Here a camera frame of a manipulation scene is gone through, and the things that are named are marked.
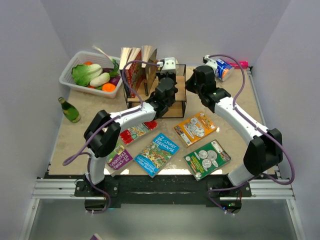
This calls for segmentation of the red back cover book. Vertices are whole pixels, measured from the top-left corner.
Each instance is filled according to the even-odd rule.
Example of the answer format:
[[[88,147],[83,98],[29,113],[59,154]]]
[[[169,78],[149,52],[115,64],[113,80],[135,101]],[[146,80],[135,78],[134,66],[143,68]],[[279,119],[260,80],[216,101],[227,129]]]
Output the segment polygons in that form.
[[[141,61],[142,60],[142,49],[139,47],[133,47],[127,62]],[[128,64],[125,68],[125,76],[128,84],[135,90],[139,88],[139,84],[142,80],[142,63],[134,62]]]

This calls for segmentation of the dark brown cover book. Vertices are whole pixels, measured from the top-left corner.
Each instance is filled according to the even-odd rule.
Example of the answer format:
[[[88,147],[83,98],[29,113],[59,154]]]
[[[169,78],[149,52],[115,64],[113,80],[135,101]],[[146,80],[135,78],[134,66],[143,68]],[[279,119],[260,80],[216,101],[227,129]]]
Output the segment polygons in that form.
[[[151,45],[144,45],[142,47],[143,55],[142,55],[142,61],[148,62],[151,64],[157,63],[157,48],[154,48]],[[143,87],[144,87],[144,93],[146,96],[148,96],[151,93],[151,87],[152,84],[156,78],[156,71],[157,68],[155,66],[142,63],[142,79],[143,79]]]

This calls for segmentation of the black floral cover book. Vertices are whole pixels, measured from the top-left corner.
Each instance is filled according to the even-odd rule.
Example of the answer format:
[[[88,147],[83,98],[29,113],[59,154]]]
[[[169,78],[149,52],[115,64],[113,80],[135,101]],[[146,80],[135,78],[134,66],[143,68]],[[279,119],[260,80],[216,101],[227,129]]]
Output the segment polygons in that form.
[[[122,47],[121,48],[119,70],[124,75],[126,75],[126,71],[129,70],[131,67],[130,64],[127,67],[125,67],[125,65],[129,61],[132,50],[133,50],[132,47]]]

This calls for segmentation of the blue 26-storey treehouse book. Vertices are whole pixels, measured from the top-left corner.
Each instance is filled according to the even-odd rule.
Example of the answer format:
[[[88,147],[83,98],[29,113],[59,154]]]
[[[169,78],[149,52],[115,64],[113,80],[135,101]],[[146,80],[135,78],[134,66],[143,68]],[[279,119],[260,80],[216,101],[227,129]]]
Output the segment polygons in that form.
[[[159,171],[179,151],[180,147],[163,133],[159,133],[140,153],[134,161],[151,177]]]

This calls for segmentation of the green back cover book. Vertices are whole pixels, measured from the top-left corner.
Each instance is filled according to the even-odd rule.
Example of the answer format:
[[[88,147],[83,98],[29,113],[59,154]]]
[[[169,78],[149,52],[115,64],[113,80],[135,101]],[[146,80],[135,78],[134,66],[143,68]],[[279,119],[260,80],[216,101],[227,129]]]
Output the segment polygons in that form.
[[[197,181],[220,169],[232,159],[216,139],[183,158]]]

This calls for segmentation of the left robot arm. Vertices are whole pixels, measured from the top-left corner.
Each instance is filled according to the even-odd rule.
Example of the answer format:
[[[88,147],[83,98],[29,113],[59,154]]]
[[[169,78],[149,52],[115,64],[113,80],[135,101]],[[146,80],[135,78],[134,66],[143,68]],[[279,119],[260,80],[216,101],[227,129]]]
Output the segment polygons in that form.
[[[115,149],[120,133],[140,123],[161,118],[176,102],[176,81],[170,77],[159,80],[158,86],[141,105],[120,112],[99,111],[85,131],[88,161],[86,191],[99,196],[104,190],[104,168],[107,156]]]

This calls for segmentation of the orange back cover book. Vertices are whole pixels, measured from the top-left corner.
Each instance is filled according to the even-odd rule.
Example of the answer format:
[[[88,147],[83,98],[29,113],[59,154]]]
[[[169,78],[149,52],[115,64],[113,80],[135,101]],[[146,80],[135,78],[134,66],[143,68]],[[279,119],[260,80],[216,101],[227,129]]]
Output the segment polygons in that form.
[[[217,130],[217,125],[203,112],[187,118],[173,127],[187,147]]]

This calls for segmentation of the purple toy eggplant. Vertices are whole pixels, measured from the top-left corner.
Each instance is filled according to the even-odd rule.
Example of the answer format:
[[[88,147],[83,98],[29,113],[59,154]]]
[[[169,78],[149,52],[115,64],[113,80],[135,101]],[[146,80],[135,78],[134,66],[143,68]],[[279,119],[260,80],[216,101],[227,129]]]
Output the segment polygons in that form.
[[[110,78],[109,83],[117,86],[120,79],[121,79],[121,76],[117,75],[115,77]]]

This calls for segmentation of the orange toy carrot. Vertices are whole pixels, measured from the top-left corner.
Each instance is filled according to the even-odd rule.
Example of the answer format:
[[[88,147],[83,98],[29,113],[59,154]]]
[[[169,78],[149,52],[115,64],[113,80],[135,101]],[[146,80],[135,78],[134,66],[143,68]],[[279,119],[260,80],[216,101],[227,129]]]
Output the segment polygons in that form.
[[[104,92],[108,92],[108,93],[111,93],[111,92],[114,92],[116,90],[116,86],[112,83],[105,83],[102,88],[101,88],[102,91]]]

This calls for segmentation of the white toy radish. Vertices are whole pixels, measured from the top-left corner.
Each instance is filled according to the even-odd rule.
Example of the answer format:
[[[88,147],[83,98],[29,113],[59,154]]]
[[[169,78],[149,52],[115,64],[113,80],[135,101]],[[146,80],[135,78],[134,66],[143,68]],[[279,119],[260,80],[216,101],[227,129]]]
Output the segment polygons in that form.
[[[92,79],[89,83],[91,87],[97,88],[103,86],[104,84],[110,81],[110,74],[108,72],[104,72],[96,78]]]

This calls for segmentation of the purple 117-storey treehouse book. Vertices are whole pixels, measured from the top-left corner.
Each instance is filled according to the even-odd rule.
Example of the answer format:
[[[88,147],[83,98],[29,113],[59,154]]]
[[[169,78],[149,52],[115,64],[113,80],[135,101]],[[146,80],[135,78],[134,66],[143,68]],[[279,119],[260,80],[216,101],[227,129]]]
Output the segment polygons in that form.
[[[105,168],[114,177],[120,175],[133,161],[133,157],[118,141],[114,150],[107,156]]]

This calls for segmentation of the white plastic basket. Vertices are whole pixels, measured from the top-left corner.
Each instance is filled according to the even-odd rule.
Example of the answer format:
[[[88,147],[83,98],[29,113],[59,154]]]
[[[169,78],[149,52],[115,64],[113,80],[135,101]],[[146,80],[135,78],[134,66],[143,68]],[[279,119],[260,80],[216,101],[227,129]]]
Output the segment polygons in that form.
[[[79,51],[59,78],[62,85],[72,90],[114,99],[122,84],[117,57]]]

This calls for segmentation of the toy cabbage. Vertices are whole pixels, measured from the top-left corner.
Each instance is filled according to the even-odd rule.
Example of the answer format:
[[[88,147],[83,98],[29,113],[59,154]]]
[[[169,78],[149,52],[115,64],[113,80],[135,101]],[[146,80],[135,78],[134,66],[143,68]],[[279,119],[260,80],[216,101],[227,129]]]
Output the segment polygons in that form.
[[[71,76],[76,85],[86,87],[90,81],[98,77],[103,72],[99,64],[78,64],[71,70]]]

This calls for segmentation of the green glass bottle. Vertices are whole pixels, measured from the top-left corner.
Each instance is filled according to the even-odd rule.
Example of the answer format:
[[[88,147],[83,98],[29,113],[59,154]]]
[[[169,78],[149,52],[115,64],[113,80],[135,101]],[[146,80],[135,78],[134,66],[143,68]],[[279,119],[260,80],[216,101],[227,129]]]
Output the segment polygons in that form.
[[[64,116],[71,122],[77,123],[81,120],[79,111],[63,97],[59,97],[58,101],[61,105]]]

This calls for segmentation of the black front frame bar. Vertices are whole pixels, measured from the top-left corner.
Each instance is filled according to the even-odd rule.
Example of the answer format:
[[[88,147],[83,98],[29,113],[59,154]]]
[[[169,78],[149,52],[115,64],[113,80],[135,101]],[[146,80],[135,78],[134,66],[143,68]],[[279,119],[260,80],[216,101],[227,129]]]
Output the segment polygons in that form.
[[[226,175],[209,175],[196,180],[193,175],[106,175],[104,181],[92,187],[87,179],[76,183],[74,195],[85,197],[85,207],[89,210],[102,208],[99,198],[109,194],[111,208],[123,204],[153,205],[205,205],[214,207],[216,203],[232,210],[241,208],[240,201],[252,196],[249,183],[232,189]]]

